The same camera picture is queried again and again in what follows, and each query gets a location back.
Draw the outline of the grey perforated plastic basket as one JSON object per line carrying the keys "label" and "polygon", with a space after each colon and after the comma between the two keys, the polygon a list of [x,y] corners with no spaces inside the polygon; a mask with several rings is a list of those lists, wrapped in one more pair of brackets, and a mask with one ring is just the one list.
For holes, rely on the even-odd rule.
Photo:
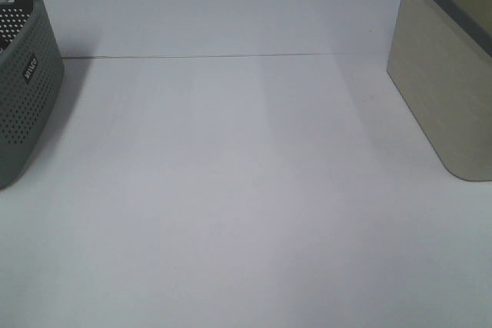
{"label": "grey perforated plastic basket", "polygon": [[1,4],[1,187],[21,175],[50,118],[65,66],[44,0]]}

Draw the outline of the beige bin with grey rim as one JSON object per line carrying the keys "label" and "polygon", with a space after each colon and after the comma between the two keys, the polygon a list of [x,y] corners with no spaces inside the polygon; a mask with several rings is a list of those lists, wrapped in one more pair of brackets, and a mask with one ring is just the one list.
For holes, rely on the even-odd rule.
{"label": "beige bin with grey rim", "polygon": [[401,0],[387,73],[443,166],[491,179],[491,0]]}

